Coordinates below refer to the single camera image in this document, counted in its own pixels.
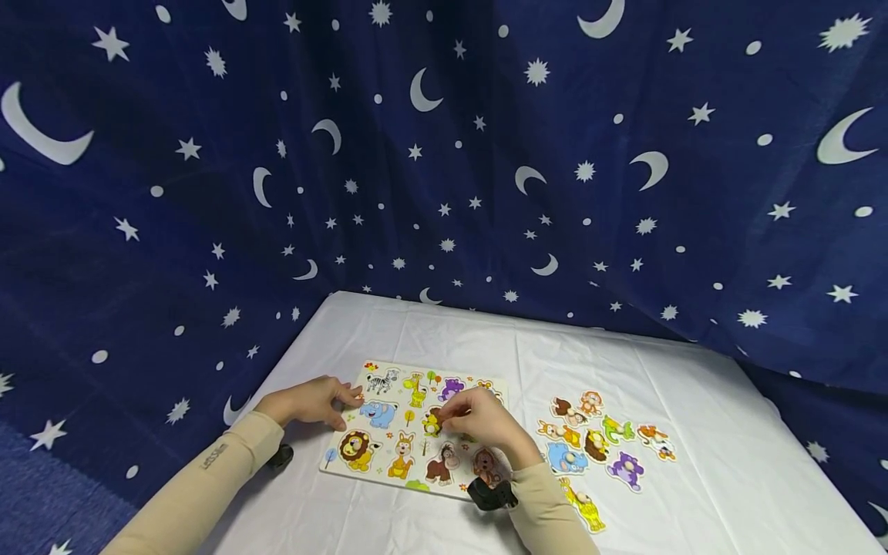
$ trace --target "arm sleeve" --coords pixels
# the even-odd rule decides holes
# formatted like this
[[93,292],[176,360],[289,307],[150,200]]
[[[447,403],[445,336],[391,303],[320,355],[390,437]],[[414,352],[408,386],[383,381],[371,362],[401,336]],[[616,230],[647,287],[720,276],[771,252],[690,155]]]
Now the arm sleeve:
[[274,420],[250,412],[173,476],[100,555],[194,552],[282,439]]
[[511,485],[518,498],[509,510],[511,522],[532,555],[599,555],[546,463],[513,473]]

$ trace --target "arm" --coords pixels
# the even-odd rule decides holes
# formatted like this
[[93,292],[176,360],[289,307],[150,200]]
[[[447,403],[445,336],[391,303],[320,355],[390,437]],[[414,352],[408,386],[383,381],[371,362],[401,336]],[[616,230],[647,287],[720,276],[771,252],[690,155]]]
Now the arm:
[[283,429],[274,420],[249,413],[167,482],[101,555],[194,552],[281,439]]
[[193,553],[238,490],[277,452],[287,423],[325,422],[343,431],[345,421],[330,403],[359,407],[363,401],[355,396],[360,393],[360,387],[321,376],[267,394],[256,410],[173,476],[100,555]]

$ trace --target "white star print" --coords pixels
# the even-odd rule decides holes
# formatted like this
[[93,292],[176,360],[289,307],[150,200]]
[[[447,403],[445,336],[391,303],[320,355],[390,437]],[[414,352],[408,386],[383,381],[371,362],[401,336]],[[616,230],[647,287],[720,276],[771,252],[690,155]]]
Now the white star print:
[[180,140],[178,142],[178,145],[179,148],[178,150],[176,150],[176,153],[184,156],[184,158],[182,158],[183,161],[187,160],[188,158],[197,158],[198,160],[201,159],[200,155],[197,154],[197,151],[200,150],[202,147],[194,143],[194,137],[190,138],[187,143]]
[[63,432],[61,430],[61,427],[64,423],[64,420],[62,420],[58,424],[53,424],[52,420],[47,420],[42,432],[33,433],[30,435],[30,438],[32,440],[37,440],[37,442],[31,447],[30,451],[33,451],[34,449],[41,446],[45,447],[47,451],[51,450],[52,444],[55,443],[55,440],[62,437],[63,435],[67,435],[67,432]]
[[789,206],[789,202],[774,204],[774,210],[768,212],[768,216],[774,216],[773,221],[777,221],[780,218],[789,218],[789,213],[795,209],[795,206]]
[[191,401],[189,399],[186,399],[185,397],[183,397],[182,400],[179,401],[178,403],[174,404],[172,406],[172,410],[169,413],[167,413],[167,424],[172,425],[172,424],[175,424],[176,422],[178,422],[179,420],[181,420],[182,418],[185,418],[185,413],[188,412],[188,410],[190,408],[191,408]]
[[527,75],[527,82],[532,83],[534,87],[540,86],[540,83],[545,83],[546,77],[550,73],[548,65],[549,62],[540,61],[539,58],[536,61],[529,61],[524,72]]
[[62,545],[52,544],[50,548],[50,555],[71,555],[74,550],[70,550],[67,548],[67,545],[71,542],[71,539],[68,538]]
[[709,102],[704,102],[703,105],[699,108],[691,107],[691,109],[694,111],[694,113],[691,115],[691,117],[687,119],[690,122],[694,122],[694,127],[696,127],[697,124],[700,122],[709,121],[710,114],[716,111],[715,108],[710,108]]
[[762,314],[758,310],[747,310],[737,314],[737,321],[747,328],[758,329],[762,324],[766,324],[767,314]]
[[225,317],[222,319],[222,327],[223,328],[231,328],[234,323],[241,319],[241,309],[237,306],[228,311]]
[[657,227],[657,220],[652,218],[645,218],[638,222],[638,225],[635,226],[635,233],[640,235],[647,235],[651,233]]
[[859,297],[857,293],[851,291],[852,285],[848,287],[839,287],[837,285],[833,285],[833,290],[831,290],[827,295],[833,297],[833,302],[837,303],[839,301],[845,301],[846,303],[851,303],[851,297]]
[[690,28],[687,31],[679,31],[678,29],[676,29],[675,36],[673,36],[671,39],[666,41],[667,43],[670,44],[669,52],[672,52],[673,50],[678,50],[679,52],[684,52],[685,51],[685,44],[688,44],[691,41],[693,41],[693,38],[691,38],[689,36],[690,33],[691,33]]
[[220,79],[225,79],[225,75],[228,72],[225,69],[225,61],[222,59],[222,55],[213,50],[212,47],[204,54],[207,56],[207,66],[213,71],[213,75]]
[[3,394],[6,392],[10,392],[14,387],[9,385],[9,380],[15,376],[15,374],[0,374],[0,399],[3,398]]
[[387,24],[392,18],[392,10],[389,9],[389,4],[382,1],[373,4],[373,7],[370,9],[370,18],[379,27]]
[[825,447],[823,447],[820,443],[814,442],[811,443],[808,441],[808,445],[805,447],[808,449],[808,453],[811,457],[820,464],[824,464],[829,460],[829,453]]
[[299,30],[299,25],[302,23],[302,21],[296,19],[296,14],[285,12],[284,15],[287,16],[287,20],[284,21],[283,24],[286,25],[287,28],[289,28],[290,33],[292,33],[293,31],[301,33],[302,31]]
[[216,286],[219,285],[219,282],[216,281],[216,275],[211,274],[210,270],[207,270],[207,274],[203,276],[203,279],[207,281],[204,287],[209,287],[211,291],[215,291]]
[[792,279],[791,275],[783,277],[780,274],[777,274],[774,279],[768,280],[768,287],[776,287],[777,289],[783,289],[786,285],[792,285],[789,280]]
[[130,43],[117,38],[117,29],[111,27],[111,30],[107,33],[103,33],[98,27],[94,27],[94,29],[96,29],[96,33],[99,34],[99,40],[92,43],[92,45],[104,50],[105,54],[107,54],[108,61],[114,60],[117,56],[120,56],[126,61],[130,61],[126,52],[123,51],[123,49],[129,46]]
[[663,308],[663,312],[660,314],[664,320],[675,320],[676,316],[678,316],[678,309],[673,305]]
[[854,41],[869,34],[867,23],[870,21],[872,18],[862,20],[859,13],[846,20],[836,20],[832,27],[821,33],[823,40],[818,48],[828,48],[830,52],[835,52],[838,48],[851,48]]
[[576,174],[577,181],[582,181],[583,183],[585,183],[586,181],[591,180],[592,176],[595,175],[595,164],[590,163],[587,160],[581,164],[578,164],[576,166],[576,170],[574,170],[574,173]]
[[130,239],[135,239],[136,241],[139,240],[139,236],[137,235],[137,233],[139,232],[138,228],[131,226],[130,222],[128,222],[126,218],[119,219],[115,217],[115,221],[118,224],[115,229],[121,230],[123,234],[126,235],[127,241],[129,241]]

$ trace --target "navy blue fabric backdrop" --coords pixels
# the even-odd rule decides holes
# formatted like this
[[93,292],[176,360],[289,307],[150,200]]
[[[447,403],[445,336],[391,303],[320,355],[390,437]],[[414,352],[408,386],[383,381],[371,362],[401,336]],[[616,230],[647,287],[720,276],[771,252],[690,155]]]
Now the navy blue fabric backdrop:
[[1,552],[97,551],[339,289],[733,356],[888,535],[888,4],[161,2],[0,3]]

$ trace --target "crescent moon print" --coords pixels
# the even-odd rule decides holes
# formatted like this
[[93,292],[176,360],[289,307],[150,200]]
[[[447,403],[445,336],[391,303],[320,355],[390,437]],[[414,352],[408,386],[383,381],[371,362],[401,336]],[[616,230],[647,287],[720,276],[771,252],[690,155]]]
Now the crescent moon print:
[[77,162],[86,152],[86,147],[90,145],[93,131],[79,139],[68,141],[47,137],[28,120],[25,111],[21,109],[20,91],[21,82],[13,83],[0,99],[0,112],[3,112],[3,119],[15,131],[15,134],[28,143],[31,148],[55,163],[69,166]]
[[422,291],[419,292],[419,300],[420,300],[420,302],[422,302],[422,303],[424,303],[424,304],[426,304],[426,305],[440,305],[442,302],[444,302],[443,299],[440,300],[440,301],[433,301],[433,300],[431,300],[431,299],[429,298],[429,289],[431,289],[431,288],[426,287],[425,289],[423,289]]
[[271,174],[271,171],[261,167],[253,170],[253,193],[256,195],[256,200],[259,201],[259,204],[265,206],[266,208],[271,208],[272,205],[268,203],[268,200],[266,199],[266,191],[262,188],[262,186],[266,177],[270,176]]
[[555,258],[551,253],[549,253],[549,264],[543,266],[542,268],[530,268],[534,271],[536,275],[552,275],[555,274],[555,270],[558,270],[558,259]]
[[315,275],[318,274],[318,265],[314,263],[314,260],[308,259],[309,270],[303,275],[299,275],[293,278],[296,281],[305,281],[311,280]]
[[862,151],[848,150],[848,147],[844,145],[844,135],[848,132],[848,129],[862,115],[866,114],[871,109],[873,108],[869,107],[858,110],[853,114],[848,115],[841,122],[836,123],[832,129],[827,131],[827,134],[823,136],[821,143],[817,146],[817,159],[820,160],[821,163],[835,165],[839,163],[854,162],[855,160],[859,160],[864,156],[869,156],[878,150],[878,148]]
[[530,178],[539,179],[543,183],[546,182],[546,178],[543,177],[543,174],[534,170],[530,166],[521,166],[515,170],[515,186],[521,193],[524,193],[524,195],[527,195],[527,190],[524,188],[524,182]]
[[635,158],[632,158],[632,161],[629,163],[635,162],[644,162],[651,168],[651,177],[647,179],[647,183],[645,183],[645,186],[641,187],[639,191],[644,191],[645,189],[649,189],[657,183],[660,183],[660,180],[663,179],[663,176],[669,171],[669,159],[662,152],[657,152],[655,150],[642,153]]
[[222,4],[225,5],[225,9],[228,10],[231,17],[238,21],[247,20],[247,0],[231,0],[231,2],[222,0]]
[[410,102],[420,112],[431,112],[444,99],[429,100],[423,94],[423,74],[425,70],[426,68],[423,67],[416,72],[416,75],[413,75],[413,81],[410,82]]
[[[878,506],[875,503],[869,503],[869,504],[872,505],[873,509],[876,509],[876,511],[882,517],[882,520],[885,521],[885,527],[888,528],[888,511],[886,511],[885,509],[883,509],[882,507]],[[879,545],[881,545],[884,549],[888,550],[888,532],[885,532],[883,535],[877,535],[876,539],[879,542]]]
[[320,120],[312,128],[312,133],[320,129],[329,133],[333,138],[333,155],[336,155],[339,152],[339,147],[342,146],[342,135],[339,133],[339,126],[333,120]]
[[617,25],[620,25],[622,13],[626,9],[626,0],[611,0],[610,7],[601,19],[596,21],[586,21],[580,16],[576,16],[576,21],[580,24],[580,29],[591,38],[604,38],[614,32]]

